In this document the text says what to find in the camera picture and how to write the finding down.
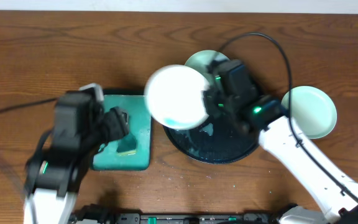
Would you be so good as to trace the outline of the mint plate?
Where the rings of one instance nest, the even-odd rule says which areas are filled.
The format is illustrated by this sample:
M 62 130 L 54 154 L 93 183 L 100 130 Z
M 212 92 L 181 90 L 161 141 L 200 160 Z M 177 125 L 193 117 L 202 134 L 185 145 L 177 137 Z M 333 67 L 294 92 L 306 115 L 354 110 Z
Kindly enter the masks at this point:
M 200 74 L 206 76 L 208 74 L 208 66 L 213 60 L 225 61 L 229 60 L 227 56 L 215 50 L 202 50 L 193 54 L 186 62 L 185 66 L 190 67 Z
M 337 109 L 333 100 L 322 90 L 313 86 L 298 86 L 282 98 L 282 105 L 295 118 L 300 129 L 310 138 L 327 136 L 336 126 Z

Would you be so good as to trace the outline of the white round plate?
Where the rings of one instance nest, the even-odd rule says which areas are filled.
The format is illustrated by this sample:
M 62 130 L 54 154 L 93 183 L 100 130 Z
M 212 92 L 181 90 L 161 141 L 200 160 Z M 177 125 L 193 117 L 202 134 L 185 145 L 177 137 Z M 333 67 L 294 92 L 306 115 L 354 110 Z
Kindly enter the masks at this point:
M 160 124 L 179 130 L 192 129 L 207 120 L 203 92 L 205 77 L 185 65 L 168 65 L 148 79 L 144 95 L 152 117 Z

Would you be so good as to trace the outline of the dark green scrub sponge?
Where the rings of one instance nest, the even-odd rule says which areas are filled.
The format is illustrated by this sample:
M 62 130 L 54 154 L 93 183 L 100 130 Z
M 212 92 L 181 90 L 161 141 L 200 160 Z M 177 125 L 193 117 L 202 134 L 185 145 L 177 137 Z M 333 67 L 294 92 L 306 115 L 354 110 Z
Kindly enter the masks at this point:
M 128 156 L 136 153 L 137 139 L 132 133 L 120 139 L 117 145 L 116 153 L 119 156 Z

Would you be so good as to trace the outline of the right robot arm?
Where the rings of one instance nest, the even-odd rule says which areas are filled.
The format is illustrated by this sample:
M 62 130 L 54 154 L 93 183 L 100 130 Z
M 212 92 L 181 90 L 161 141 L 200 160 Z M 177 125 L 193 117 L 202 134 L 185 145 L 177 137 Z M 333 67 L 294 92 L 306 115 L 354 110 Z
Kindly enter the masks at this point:
M 208 114 L 230 117 L 242 133 L 257 132 L 259 146 L 308 191 L 326 223 L 358 223 L 358 183 L 304 134 L 278 99 L 260 94 L 256 87 L 241 95 L 209 87 L 203 91 L 203 103 Z

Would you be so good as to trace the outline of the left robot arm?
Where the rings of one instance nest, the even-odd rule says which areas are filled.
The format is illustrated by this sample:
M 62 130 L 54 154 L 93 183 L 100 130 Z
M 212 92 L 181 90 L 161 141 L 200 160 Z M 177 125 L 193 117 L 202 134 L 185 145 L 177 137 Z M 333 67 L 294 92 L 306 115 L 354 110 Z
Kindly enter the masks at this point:
M 43 133 L 26 164 L 24 223 L 67 223 L 100 145 L 128 135 L 125 112 L 105 111 L 103 103 L 98 87 L 58 98 L 53 128 Z

